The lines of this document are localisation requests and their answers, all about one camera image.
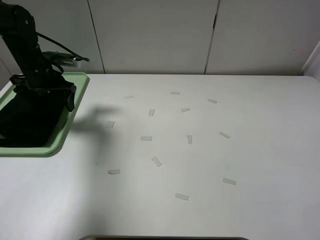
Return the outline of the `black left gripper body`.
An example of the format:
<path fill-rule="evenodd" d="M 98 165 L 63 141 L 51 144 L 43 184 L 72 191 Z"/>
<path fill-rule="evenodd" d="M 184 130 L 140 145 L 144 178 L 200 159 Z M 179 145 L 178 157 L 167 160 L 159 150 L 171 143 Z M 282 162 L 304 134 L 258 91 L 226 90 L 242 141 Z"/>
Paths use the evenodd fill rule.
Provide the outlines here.
<path fill-rule="evenodd" d="M 74 94 L 77 89 L 74 83 L 65 80 L 59 72 L 36 74 L 31 78 L 24 74 L 15 74 L 10 77 L 9 80 L 19 91 L 29 91 L 40 94 L 53 93 L 64 96 Z"/>

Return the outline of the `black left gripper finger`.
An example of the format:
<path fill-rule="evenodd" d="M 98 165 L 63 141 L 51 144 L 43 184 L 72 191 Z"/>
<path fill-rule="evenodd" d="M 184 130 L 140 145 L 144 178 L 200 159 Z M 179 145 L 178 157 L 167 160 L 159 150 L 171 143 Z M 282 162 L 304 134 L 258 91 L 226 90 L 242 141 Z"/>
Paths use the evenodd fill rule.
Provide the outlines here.
<path fill-rule="evenodd" d="M 72 112 L 75 108 L 75 92 L 68 91 L 65 94 L 65 107 L 69 112 Z"/>

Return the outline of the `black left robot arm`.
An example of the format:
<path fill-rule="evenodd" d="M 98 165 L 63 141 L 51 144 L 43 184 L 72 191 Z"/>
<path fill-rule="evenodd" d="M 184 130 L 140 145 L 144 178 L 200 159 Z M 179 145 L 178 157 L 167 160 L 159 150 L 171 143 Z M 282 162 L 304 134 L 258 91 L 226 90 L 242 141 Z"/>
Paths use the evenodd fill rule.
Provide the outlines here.
<path fill-rule="evenodd" d="M 72 112 L 77 87 L 66 81 L 63 68 L 41 51 L 34 17 L 20 5 L 1 2 L 0 36 L 22 72 L 10 78 L 15 91 L 56 99 Z"/>

